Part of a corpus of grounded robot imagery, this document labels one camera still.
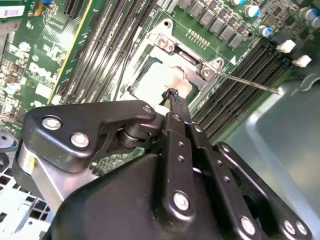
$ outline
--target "ram slot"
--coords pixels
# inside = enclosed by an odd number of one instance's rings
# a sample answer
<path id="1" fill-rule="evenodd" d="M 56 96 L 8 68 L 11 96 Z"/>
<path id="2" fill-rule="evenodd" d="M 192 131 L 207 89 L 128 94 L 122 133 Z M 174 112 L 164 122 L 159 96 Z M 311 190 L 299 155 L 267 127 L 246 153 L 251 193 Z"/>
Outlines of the ram slot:
<path id="1" fill-rule="evenodd" d="M 140 6 L 137 14 L 134 15 L 134 21 L 132 21 L 133 30 L 128 34 L 128 37 L 121 48 L 120 54 L 118 54 L 112 68 L 108 71 L 106 77 L 104 78 L 103 84 L 99 88 L 97 95 L 92 99 L 93 102 L 99 102 L 102 100 L 107 88 L 109 87 L 111 81 L 116 75 L 116 72 L 119 70 L 121 63 L 126 57 L 126 54 L 128 54 L 129 52 L 129 48 L 132 44 L 137 29 L 146 23 L 151 11 L 154 9 L 156 4 L 157 0 L 152 0 L 148 4 L 144 4 L 143 7 Z"/>
<path id="2" fill-rule="evenodd" d="M 99 39 L 101 38 L 105 28 L 107 27 L 110 21 L 111 12 L 114 9 L 114 7 L 115 6 L 114 4 L 112 4 L 112 0 L 105 1 L 101 16 L 99 17 L 99 20 L 97 21 L 97 24 L 92 31 L 90 39 L 78 60 L 78 63 L 73 71 L 72 77 L 67 83 L 65 93 L 68 99 L 73 97 L 75 92 L 79 89 L 79 85 L 81 85 L 82 82 L 85 81 L 85 79 L 82 79 L 81 76 L 88 67 L 86 63 L 90 62 L 90 59 L 93 57 L 93 53 L 95 52 L 94 50 L 99 44 Z"/>
<path id="3" fill-rule="evenodd" d="M 284 74 L 284 72 L 288 69 L 287 66 L 282 65 L 278 71 L 271 76 L 267 82 L 265 82 L 265 85 L 272 86 L 281 76 Z M 260 89 L 253 89 L 252 92 L 249 94 L 249 96 L 242 102 L 242 106 L 233 114 L 233 117 L 228 116 L 225 120 L 223 120 L 220 124 L 217 124 L 215 126 L 215 129 L 208 134 L 208 137 L 210 141 L 213 143 L 217 140 L 217 138 L 225 132 L 228 127 L 230 127 L 234 122 L 238 121 L 240 118 L 242 118 L 247 113 L 247 109 L 255 102 L 257 101 L 262 94 L 264 93 L 263 90 Z"/>
<path id="4" fill-rule="evenodd" d="M 242 77 L 245 71 L 247 71 L 252 64 L 255 63 L 257 59 L 266 51 L 266 49 L 260 45 L 256 46 L 248 57 L 235 69 L 232 73 L 236 77 Z M 205 118 L 205 113 L 209 113 L 214 106 L 220 101 L 228 91 L 235 85 L 234 81 L 230 82 L 228 80 L 224 80 L 222 85 L 218 88 L 218 90 L 210 96 L 209 100 L 203 105 L 203 107 L 195 114 L 192 118 L 196 123 L 200 124 Z"/>

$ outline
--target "electronic component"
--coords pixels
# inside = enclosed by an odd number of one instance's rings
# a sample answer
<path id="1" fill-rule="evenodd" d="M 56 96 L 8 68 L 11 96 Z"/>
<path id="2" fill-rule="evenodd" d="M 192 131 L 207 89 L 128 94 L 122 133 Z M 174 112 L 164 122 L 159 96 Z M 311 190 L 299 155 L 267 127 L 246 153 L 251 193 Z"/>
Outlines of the electronic component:
<path id="1" fill-rule="evenodd" d="M 219 18 L 223 19 L 224 16 L 227 14 L 227 10 L 225 10 L 224 8 L 221 9 L 220 13 L 218 14 Z"/>
<path id="2" fill-rule="evenodd" d="M 21 86 L 19 83 L 11 83 L 3 91 L 5 91 L 8 95 L 17 94 L 21 90 Z"/>
<path id="3" fill-rule="evenodd" d="M 218 5 L 218 3 L 215 1 L 215 0 L 213 0 L 211 3 L 210 3 L 210 5 L 209 5 L 209 9 L 211 10 L 211 11 L 214 11 L 215 10 L 215 7 Z"/>
<path id="4" fill-rule="evenodd" d="M 226 28 L 220 33 L 219 37 L 225 41 L 228 41 L 233 33 L 234 30 L 231 27 L 226 26 Z"/>
<path id="5" fill-rule="evenodd" d="M 311 60 L 312 59 L 308 55 L 302 55 L 297 60 L 293 60 L 292 63 L 300 68 L 305 68 Z"/>
<path id="6" fill-rule="evenodd" d="M 315 19 L 312 21 L 307 21 L 306 23 L 308 27 L 313 28 L 313 29 L 319 29 L 320 28 L 320 16 L 317 16 Z"/>
<path id="7" fill-rule="evenodd" d="M 203 16 L 200 18 L 199 22 L 204 25 L 205 27 L 208 27 L 209 24 L 212 22 L 214 19 L 215 15 L 212 11 L 207 10 Z"/>
<path id="8" fill-rule="evenodd" d="M 19 74 L 23 74 L 24 71 L 25 71 L 25 68 L 24 68 L 24 67 L 22 67 L 22 66 L 19 66 L 19 67 L 18 67 L 17 72 L 18 72 Z"/>
<path id="9" fill-rule="evenodd" d="M 229 46 L 233 49 L 236 49 L 240 45 L 242 40 L 243 40 L 242 37 L 235 33 L 232 36 L 231 41 L 229 42 Z"/>
<path id="10" fill-rule="evenodd" d="M 296 44 L 294 43 L 294 41 L 287 40 L 284 43 L 278 45 L 276 47 L 276 50 L 280 53 L 288 54 L 292 51 L 292 49 L 294 49 L 295 46 L 296 46 Z"/>
<path id="11" fill-rule="evenodd" d="M 76 19 L 79 16 L 84 2 L 85 0 L 66 0 L 63 13 L 71 19 Z"/>
<path id="12" fill-rule="evenodd" d="M 277 19 L 273 15 L 269 15 L 266 20 L 264 21 L 264 24 L 268 27 L 271 27 L 273 24 L 275 24 Z"/>
<path id="13" fill-rule="evenodd" d="M 300 10 L 299 17 L 302 20 L 312 21 L 315 19 L 318 15 L 317 9 L 310 8 L 310 7 L 304 7 Z"/>
<path id="14" fill-rule="evenodd" d="M 245 3 L 245 0 L 230 0 L 230 3 L 231 3 L 232 5 L 237 6 L 237 5 L 244 4 L 244 3 Z"/>
<path id="15" fill-rule="evenodd" d="M 284 23 L 287 24 L 288 26 L 291 26 L 292 24 L 294 24 L 295 21 L 296 20 L 293 16 L 288 16 L 284 21 Z"/>
<path id="16" fill-rule="evenodd" d="M 12 70 L 14 70 L 15 72 L 17 72 L 18 69 L 19 69 L 19 65 L 17 65 L 17 64 L 14 63 L 14 64 L 12 65 Z"/>
<path id="17" fill-rule="evenodd" d="M 302 40 L 306 40 L 308 36 L 309 36 L 309 31 L 308 31 L 308 30 L 304 30 L 304 31 L 300 34 L 300 38 L 301 38 Z"/>
<path id="18" fill-rule="evenodd" d="M 178 6 L 185 10 L 189 6 L 190 2 L 191 0 L 180 0 L 178 2 Z"/>
<path id="19" fill-rule="evenodd" d="M 230 25 L 232 27 L 236 21 L 237 21 L 237 19 L 235 17 L 231 17 L 230 20 L 228 21 L 228 25 Z"/>
<path id="20" fill-rule="evenodd" d="M 241 25 L 238 27 L 238 29 L 236 30 L 238 33 L 242 34 L 242 32 L 246 29 L 246 27 L 244 25 Z"/>
<path id="21" fill-rule="evenodd" d="M 281 13 L 281 11 L 282 11 L 281 7 L 277 6 L 276 9 L 273 11 L 272 14 L 273 14 L 274 16 L 278 16 L 279 13 Z"/>
<path id="22" fill-rule="evenodd" d="M 248 5 L 244 9 L 244 15 L 247 18 L 255 18 L 259 15 L 260 8 L 257 5 Z"/>
<path id="23" fill-rule="evenodd" d="M 297 4 L 294 4 L 292 7 L 291 7 L 291 12 L 295 13 L 297 10 L 298 10 L 299 6 Z"/>
<path id="24" fill-rule="evenodd" d="M 221 28 L 224 26 L 224 22 L 220 18 L 216 18 L 210 27 L 210 31 L 217 34 L 220 32 Z"/>
<path id="25" fill-rule="evenodd" d="M 268 38 L 272 34 L 272 28 L 262 25 L 259 27 L 259 34 L 265 38 Z"/>
<path id="26" fill-rule="evenodd" d="M 8 84 L 13 84 L 13 83 L 15 83 L 17 80 L 18 80 L 18 76 L 13 75 L 13 74 L 7 75 L 7 76 L 6 76 L 6 79 L 5 79 L 5 81 L 6 81 Z"/>
<path id="27" fill-rule="evenodd" d="M 201 12 L 203 11 L 203 9 L 205 8 L 205 5 L 203 5 L 201 2 L 196 1 L 193 6 L 190 8 L 190 10 L 188 11 L 188 13 L 194 17 L 197 18 Z"/>

